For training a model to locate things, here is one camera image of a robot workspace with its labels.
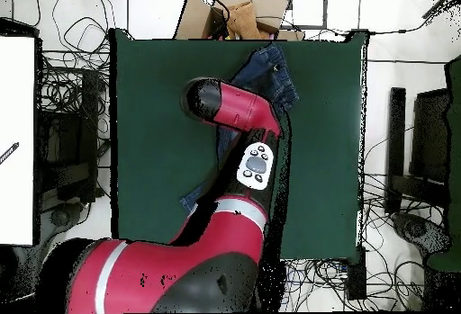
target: monitor screen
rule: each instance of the monitor screen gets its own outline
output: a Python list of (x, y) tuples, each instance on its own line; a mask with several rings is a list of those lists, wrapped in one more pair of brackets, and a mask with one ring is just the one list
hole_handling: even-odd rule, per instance
[(35, 40), (0, 36), (0, 245), (30, 246)]

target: brown cardboard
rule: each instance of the brown cardboard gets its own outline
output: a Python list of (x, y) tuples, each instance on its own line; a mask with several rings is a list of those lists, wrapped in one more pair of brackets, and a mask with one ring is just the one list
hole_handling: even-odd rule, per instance
[[(285, 16), (288, 0), (220, 0), (226, 6), (240, 4), (252, 1), (255, 7), (257, 26), (260, 30), (276, 33), (282, 24)], [(214, 6), (218, 9), (223, 7), (215, 2)], [(261, 16), (272, 16), (270, 18), (261, 18)]]
[[(258, 24), (258, 28), (269, 33), (278, 33), (278, 40), (297, 41), (304, 39), (302, 31), (278, 30), (282, 23), (278, 19), (270, 19), (272, 25)], [(218, 7), (211, 8), (203, 0), (185, 0), (185, 4), (179, 17), (179, 23), (176, 28), (174, 39), (206, 39), (222, 23), (222, 9)]]
[(278, 33), (278, 40), (288, 40), (288, 41), (302, 41), (304, 40), (305, 33), (302, 31), (287, 31), (280, 30)]
[(185, 0), (173, 39), (206, 39), (216, 31), (221, 20), (222, 10), (210, 7), (203, 0)]
[(174, 39), (204, 39), (210, 21), (210, 6), (202, 0), (185, 0)]

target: denim fabric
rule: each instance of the denim fabric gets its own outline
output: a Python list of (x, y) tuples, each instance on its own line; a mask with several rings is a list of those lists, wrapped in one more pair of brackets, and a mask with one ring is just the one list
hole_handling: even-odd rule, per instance
[[(298, 100), (294, 89), (284, 52), (275, 43), (257, 49), (249, 60), (230, 81), (231, 85), (259, 94), (276, 108), (290, 110)], [(218, 166), (221, 167), (224, 153), (230, 143), (239, 135), (237, 131), (219, 126), (217, 128)], [(200, 184), (180, 202), (187, 212), (191, 212), (195, 201), (201, 196), (203, 184)]]

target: green tabletop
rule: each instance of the green tabletop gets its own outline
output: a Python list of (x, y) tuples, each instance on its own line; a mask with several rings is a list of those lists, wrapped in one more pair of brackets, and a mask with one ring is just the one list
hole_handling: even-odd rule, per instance
[[(282, 258), (352, 257), (356, 247), (362, 48), (280, 41), (300, 100)], [(115, 31), (120, 238), (167, 243), (186, 212), (179, 198), (216, 168), (215, 128), (179, 106), (197, 76), (230, 79), (256, 41), (130, 40)]]

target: red robot arm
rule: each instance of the red robot arm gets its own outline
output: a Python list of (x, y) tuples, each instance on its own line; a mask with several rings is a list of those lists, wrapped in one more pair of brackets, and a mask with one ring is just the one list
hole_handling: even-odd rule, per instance
[(258, 276), (280, 127), (268, 101), (196, 79), (187, 114), (241, 132), (218, 177), (168, 245), (69, 240), (41, 270), (39, 309), (67, 313), (242, 312)]

